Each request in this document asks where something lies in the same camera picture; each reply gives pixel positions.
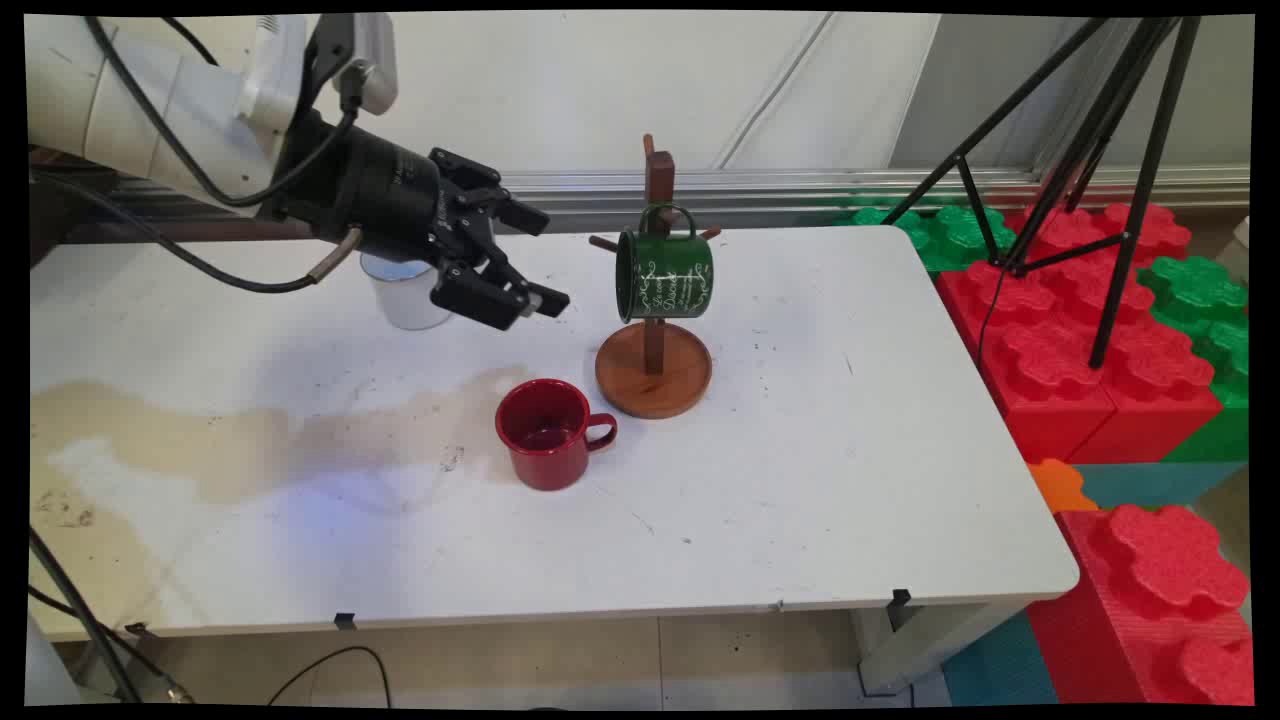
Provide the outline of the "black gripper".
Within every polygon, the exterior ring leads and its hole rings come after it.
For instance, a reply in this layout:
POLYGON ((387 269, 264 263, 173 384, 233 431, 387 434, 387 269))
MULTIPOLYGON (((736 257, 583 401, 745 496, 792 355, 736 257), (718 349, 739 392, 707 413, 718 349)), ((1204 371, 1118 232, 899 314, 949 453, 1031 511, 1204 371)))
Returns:
POLYGON ((548 214, 500 182, 497 169, 470 158, 444 149, 420 155, 351 127, 293 184, 268 200, 268 218, 303 223, 314 237, 332 242, 357 225, 365 252, 436 266, 433 305, 508 331, 535 314, 559 316, 571 299, 489 258, 497 245, 477 214, 530 236, 550 224, 548 214))

